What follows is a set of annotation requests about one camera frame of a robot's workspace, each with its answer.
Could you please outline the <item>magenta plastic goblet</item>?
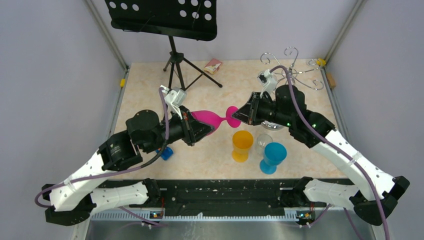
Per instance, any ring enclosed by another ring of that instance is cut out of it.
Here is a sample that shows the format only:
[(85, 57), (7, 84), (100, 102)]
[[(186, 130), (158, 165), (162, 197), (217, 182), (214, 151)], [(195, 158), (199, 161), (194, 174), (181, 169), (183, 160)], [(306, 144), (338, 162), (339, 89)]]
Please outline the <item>magenta plastic goblet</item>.
[(222, 122), (227, 122), (227, 124), (232, 128), (238, 128), (241, 125), (241, 121), (233, 117), (233, 114), (237, 110), (238, 108), (236, 106), (229, 106), (226, 109), (225, 116), (223, 117), (210, 110), (192, 111), (191, 115), (196, 120), (213, 127), (212, 132), (209, 133), (210, 135), (220, 127)]

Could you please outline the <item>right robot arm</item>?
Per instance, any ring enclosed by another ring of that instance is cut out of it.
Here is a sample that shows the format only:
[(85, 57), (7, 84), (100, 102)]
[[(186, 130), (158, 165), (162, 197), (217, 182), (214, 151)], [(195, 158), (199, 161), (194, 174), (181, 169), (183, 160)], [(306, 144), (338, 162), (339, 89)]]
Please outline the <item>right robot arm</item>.
[(267, 121), (287, 127), (295, 140), (324, 156), (351, 181), (350, 185), (342, 185), (303, 177), (300, 188), (293, 192), (299, 206), (328, 203), (352, 210), (368, 224), (380, 226), (410, 186), (404, 176), (394, 177), (370, 162), (325, 116), (308, 110), (304, 93), (294, 86), (279, 86), (275, 98), (267, 92), (253, 92), (232, 116), (251, 126)]

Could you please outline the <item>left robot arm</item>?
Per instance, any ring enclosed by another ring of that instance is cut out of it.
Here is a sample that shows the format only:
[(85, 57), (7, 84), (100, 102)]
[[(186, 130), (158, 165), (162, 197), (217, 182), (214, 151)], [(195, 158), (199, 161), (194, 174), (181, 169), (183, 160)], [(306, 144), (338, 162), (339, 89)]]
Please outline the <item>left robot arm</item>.
[(153, 110), (141, 110), (126, 121), (126, 130), (113, 134), (76, 172), (58, 188), (43, 186), (48, 223), (72, 226), (104, 210), (122, 206), (154, 207), (161, 201), (157, 182), (147, 178), (129, 185), (104, 187), (117, 174), (148, 166), (142, 153), (161, 154), (168, 144), (182, 140), (193, 146), (214, 131), (214, 126), (197, 120), (184, 106), (180, 114), (160, 120)]

